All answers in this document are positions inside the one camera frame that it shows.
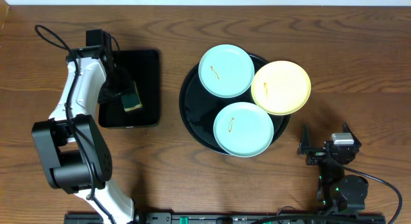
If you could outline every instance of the green led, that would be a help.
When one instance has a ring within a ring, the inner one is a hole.
[[[180,217],[180,224],[188,224],[188,217]]]

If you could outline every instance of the black tray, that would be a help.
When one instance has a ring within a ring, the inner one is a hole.
[[[160,119],[160,61],[157,50],[113,52],[120,67],[125,68],[136,82],[142,108],[125,112],[118,97],[100,105],[98,123],[104,128],[154,126]]]
[[[252,63],[257,72],[261,67],[268,63],[267,60],[251,55]],[[227,154],[223,150],[216,139],[214,138],[213,125],[217,114],[235,102],[249,102],[254,103],[251,96],[251,89],[248,89],[243,94],[235,98],[219,98],[208,92],[200,82],[198,77],[198,64],[188,73],[184,80],[180,91],[180,115],[188,132],[199,143],[218,153]],[[290,115],[275,116],[269,114],[274,124],[273,143],[284,132]]]

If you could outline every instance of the light blue plate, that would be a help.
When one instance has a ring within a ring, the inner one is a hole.
[[[198,75],[201,84],[211,94],[232,98],[243,94],[251,86],[254,64],[241,48],[223,44],[204,54],[198,66]]]
[[[223,108],[214,120],[213,131],[220,147],[237,157],[262,153],[274,136],[270,116],[259,106],[247,102]]]

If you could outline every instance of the yellow plate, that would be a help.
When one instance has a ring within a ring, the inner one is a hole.
[[[287,115],[299,110],[308,100],[311,82],[306,71],[289,61],[275,61],[263,66],[251,85],[256,105],[273,115]]]

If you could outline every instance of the cable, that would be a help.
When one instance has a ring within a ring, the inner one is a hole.
[[[283,211],[284,208],[293,208],[295,211],[297,210],[296,208],[292,207],[291,205],[286,205],[278,211],[276,216],[280,215],[280,213]]]
[[[105,215],[107,215],[107,217],[109,218],[111,224],[116,224],[116,221],[114,220],[113,215],[110,214],[110,213],[107,211],[107,209],[105,209],[105,208],[101,205],[101,203],[97,200],[97,198],[93,198],[92,200],[93,200],[93,202],[97,205],[97,207],[98,207]]]
[[[374,221],[360,221],[352,218],[338,217],[338,216],[320,216],[314,214],[295,214],[287,216],[276,216],[271,218],[264,218],[262,220],[255,221],[251,224],[264,224],[273,221],[283,220],[304,220],[304,221],[329,221],[332,223],[344,223],[344,224],[375,224]]]
[[[43,35],[40,33],[39,28],[42,28],[43,30],[45,30],[45,31],[47,31],[48,33],[50,33],[50,34],[51,34],[52,36],[54,36],[63,46],[58,45],[58,44],[50,41],[49,39],[47,39],[45,36],[43,36]],[[73,55],[73,52],[71,51],[70,47],[69,47],[56,33],[52,32],[50,29],[46,28],[46,27],[43,26],[43,25],[36,25],[36,26],[34,27],[34,30],[35,30],[36,33],[37,33],[42,39],[44,39],[46,42],[48,42],[48,43],[50,43],[50,44],[52,44],[52,45],[54,45],[54,46],[56,46],[56,47],[59,47],[59,48],[61,48],[61,49],[67,50],[67,51],[69,52],[69,56],[73,59],[74,65],[76,66],[76,71],[74,72],[74,79],[73,79],[73,82],[72,82],[72,84],[71,84],[71,86],[70,86],[69,94],[67,95],[67,101],[66,101],[64,107],[66,108],[66,118],[67,118],[67,124],[68,124],[68,126],[69,126],[70,132],[72,133],[74,139],[75,139],[76,142],[77,142],[78,149],[80,150],[81,155],[84,156],[84,160],[85,160],[85,163],[86,163],[86,165],[87,165],[87,168],[88,168],[89,174],[90,174],[91,191],[90,191],[90,194],[87,195],[86,199],[87,199],[87,200],[93,200],[93,199],[94,199],[95,192],[96,192],[96,185],[95,185],[95,181],[94,181],[94,171],[92,170],[92,165],[91,165],[91,163],[90,163],[89,157],[87,156],[87,154],[86,154],[86,152],[85,152],[85,150],[84,150],[84,147],[83,147],[83,145],[82,145],[82,142],[80,141],[80,139],[79,139],[78,136],[77,136],[76,130],[75,130],[75,128],[74,128],[74,124],[73,124],[73,122],[71,121],[70,113],[69,113],[69,111],[71,110],[71,96],[73,95],[74,87],[75,87],[75,85],[76,85],[78,76],[80,75],[80,68],[78,67],[77,59],[76,59],[76,57]]]
[[[117,50],[120,52],[120,46],[118,45],[116,38],[114,38],[114,36],[112,36],[112,35],[110,35],[110,37],[114,40],[114,42],[116,43],[116,46],[117,46]]]
[[[399,213],[401,212],[401,208],[402,208],[402,206],[403,206],[403,197],[401,196],[401,193],[398,191],[398,189],[397,189],[395,186],[391,185],[390,183],[388,183],[388,182],[386,182],[386,181],[384,181],[384,180],[381,180],[381,179],[376,178],[376,177],[374,177],[374,176],[368,175],[367,173],[362,173],[362,172],[357,171],[357,170],[355,170],[355,169],[348,168],[347,166],[341,165],[340,163],[338,163],[338,162],[331,156],[330,153],[328,153],[328,157],[330,157],[330,159],[332,160],[332,162],[333,162],[334,164],[336,164],[337,166],[339,166],[339,167],[341,167],[341,168],[343,168],[343,169],[345,169],[345,170],[347,170],[347,171],[350,171],[350,172],[352,172],[352,173],[356,173],[356,174],[358,174],[358,175],[361,175],[361,176],[363,176],[363,177],[367,177],[367,178],[373,179],[373,180],[375,180],[375,181],[377,181],[377,182],[379,182],[379,183],[381,183],[381,184],[383,184],[383,185],[386,185],[386,186],[390,187],[393,191],[395,191],[395,192],[397,193],[397,196],[398,196],[398,207],[397,207],[397,211],[395,212],[395,214],[394,214],[394,216],[391,218],[391,220],[388,222],[388,224],[393,224],[394,221],[397,219]]]

